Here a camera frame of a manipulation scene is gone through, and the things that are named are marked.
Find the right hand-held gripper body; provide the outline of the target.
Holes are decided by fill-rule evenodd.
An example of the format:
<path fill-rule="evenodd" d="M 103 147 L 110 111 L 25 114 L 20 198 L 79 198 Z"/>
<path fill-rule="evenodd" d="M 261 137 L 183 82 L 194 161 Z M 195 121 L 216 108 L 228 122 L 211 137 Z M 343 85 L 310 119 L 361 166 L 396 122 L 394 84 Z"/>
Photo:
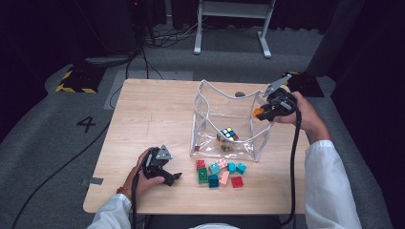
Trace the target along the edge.
<path fill-rule="evenodd" d="M 296 110 L 296 98 L 287 90 L 287 85 L 290 75 L 269 83 L 264 93 L 266 103 L 271 104 L 273 109 L 265 111 L 265 113 L 273 113 L 275 116 L 291 115 Z"/>

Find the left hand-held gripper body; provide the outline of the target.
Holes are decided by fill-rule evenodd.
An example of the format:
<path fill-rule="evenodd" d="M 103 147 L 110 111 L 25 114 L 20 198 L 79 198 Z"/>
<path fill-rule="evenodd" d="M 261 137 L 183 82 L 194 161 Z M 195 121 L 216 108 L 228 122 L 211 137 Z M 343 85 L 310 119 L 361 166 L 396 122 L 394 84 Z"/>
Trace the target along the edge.
<path fill-rule="evenodd" d="M 146 160 L 142 163 L 142 171 L 147 178 L 165 177 L 172 175 L 163 169 L 163 166 L 172 158 L 165 145 L 153 147 L 148 150 Z"/>

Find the clear plastic bag white trim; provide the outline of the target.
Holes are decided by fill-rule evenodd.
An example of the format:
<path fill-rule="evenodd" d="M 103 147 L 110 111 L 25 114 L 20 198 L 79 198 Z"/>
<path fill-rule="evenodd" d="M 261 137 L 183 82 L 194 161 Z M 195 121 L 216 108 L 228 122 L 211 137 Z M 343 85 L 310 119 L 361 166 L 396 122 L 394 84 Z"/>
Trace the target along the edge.
<path fill-rule="evenodd" d="M 194 99 L 191 156 L 225 157 L 258 162 L 270 136 L 272 123 L 252 115 L 255 108 L 266 104 L 262 91 L 236 97 L 206 80 L 200 82 Z M 224 152 L 217 134 L 231 127 L 238 135 L 231 148 Z"/>

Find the person's left hand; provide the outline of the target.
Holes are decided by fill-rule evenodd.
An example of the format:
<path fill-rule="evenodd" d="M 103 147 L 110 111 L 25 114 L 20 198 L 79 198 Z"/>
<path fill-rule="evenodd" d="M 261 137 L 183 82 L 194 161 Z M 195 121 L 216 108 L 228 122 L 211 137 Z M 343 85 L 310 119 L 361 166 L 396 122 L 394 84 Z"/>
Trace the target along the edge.
<path fill-rule="evenodd" d="M 149 189 L 158 186 L 164 182 L 164 177 L 146 178 L 139 166 L 142 164 L 143 158 L 147 155 L 148 150 L 145 150 L 140 156 L 137 164 L 132 168 L 127 176 L 122 187 L 126 192 L 128 198 L 133 199 L 132 186 L 135 175 L 139 175 L 139 182 L 136 188 L 136 198 L 140 198 Z"/>

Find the person's right hand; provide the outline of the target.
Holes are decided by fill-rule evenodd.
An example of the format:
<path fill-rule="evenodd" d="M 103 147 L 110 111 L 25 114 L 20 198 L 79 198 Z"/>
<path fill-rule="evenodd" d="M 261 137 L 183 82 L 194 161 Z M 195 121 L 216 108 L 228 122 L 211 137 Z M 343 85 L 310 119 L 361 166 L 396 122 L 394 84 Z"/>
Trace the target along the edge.
<path fill-rule="evenodd" d="M 319 140 L 331 140 L 330 132 L 316 112 L 314 107 L 299 92 L 293 92 L 292 95 L 297 99 L 298 110 L 301 112 L 301 129 L 308 135 L 309 143 L 312 144 Z"/>

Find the black yellow striped base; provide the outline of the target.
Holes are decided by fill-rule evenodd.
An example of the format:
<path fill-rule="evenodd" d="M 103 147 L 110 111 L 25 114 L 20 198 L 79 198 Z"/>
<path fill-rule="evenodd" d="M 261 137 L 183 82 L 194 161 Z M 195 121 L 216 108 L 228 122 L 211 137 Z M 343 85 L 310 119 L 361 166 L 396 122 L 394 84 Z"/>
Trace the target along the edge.
<path fill-rule="evenodd" d="M 105 68 L 89 67 L 79 69 L 71 67 L 56 87 L 57 92 L 96 94 Z"/>
<path fill-rule="evenodd" d="M 315 77 L 307 73 L 284 72 L 283 76 L 290 75 L 288 87 L 292 92 L 300 92 L 302 96 L 323 97 L 324 94 Z"/>

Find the multicoloured puzzle cube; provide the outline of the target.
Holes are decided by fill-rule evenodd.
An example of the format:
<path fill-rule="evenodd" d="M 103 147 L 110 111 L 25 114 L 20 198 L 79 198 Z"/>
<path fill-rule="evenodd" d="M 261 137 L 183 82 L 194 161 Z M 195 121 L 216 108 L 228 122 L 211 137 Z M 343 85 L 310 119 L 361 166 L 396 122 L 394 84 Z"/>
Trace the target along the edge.
<path fill-rule="evenodd" d="M 222 129 L 217 134 L 217 140 L 219 142 L 221 149 L 224 152 L 228 151 L 231 148 L 231 145 L 238 139 L 239 139 L 238 135 L 234 132 L 234 130 L 231 127 Z"/>

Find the grey floor tape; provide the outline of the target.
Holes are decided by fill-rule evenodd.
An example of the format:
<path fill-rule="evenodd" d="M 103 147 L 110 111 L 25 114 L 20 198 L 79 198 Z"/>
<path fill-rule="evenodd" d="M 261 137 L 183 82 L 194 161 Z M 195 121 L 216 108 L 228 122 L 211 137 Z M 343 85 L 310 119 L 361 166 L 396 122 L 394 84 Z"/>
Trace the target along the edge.
<path fill-rule="evenodd" d="M 101 185 L 103 182 L 102 178 L 99 177 L 89 177 L 89 178 L 83 178 L 80 182 L 82 186 L 89 187 L 91 184 L 95 185 Z"/>

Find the dark grey curtain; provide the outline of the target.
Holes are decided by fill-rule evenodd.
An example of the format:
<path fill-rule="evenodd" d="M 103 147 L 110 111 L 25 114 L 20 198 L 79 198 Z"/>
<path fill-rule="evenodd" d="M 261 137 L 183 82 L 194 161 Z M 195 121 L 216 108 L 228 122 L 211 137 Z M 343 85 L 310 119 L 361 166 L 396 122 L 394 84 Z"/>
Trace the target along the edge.
<path fill-rule="evenodd" d="M 365 0 L 339 0 L 330 25 L 310 60 L 306 73 L 313 77 L 327 74 L 339 54 Z"/>

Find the white metal stand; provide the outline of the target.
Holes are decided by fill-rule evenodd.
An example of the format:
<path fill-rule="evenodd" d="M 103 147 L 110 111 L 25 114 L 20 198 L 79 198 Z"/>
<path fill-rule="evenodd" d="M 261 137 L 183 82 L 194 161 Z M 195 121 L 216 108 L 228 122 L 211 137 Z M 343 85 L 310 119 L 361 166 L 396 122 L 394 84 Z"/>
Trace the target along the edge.
<path fill-rule="evenodd" d="M 193 53 L 195 55 L 199 55 L 202 52 L 204 16 L 238 17 L 264 20 L 263 28 L 257 32 L 257 36 L 262 47 L 264 57 L 270 58 L 272 54 L 266 41 L 266 33 L 275 3 L 276 0 L 269 0 L 268 3 L 264 4 L 199 0 L 197 33 Z"/>

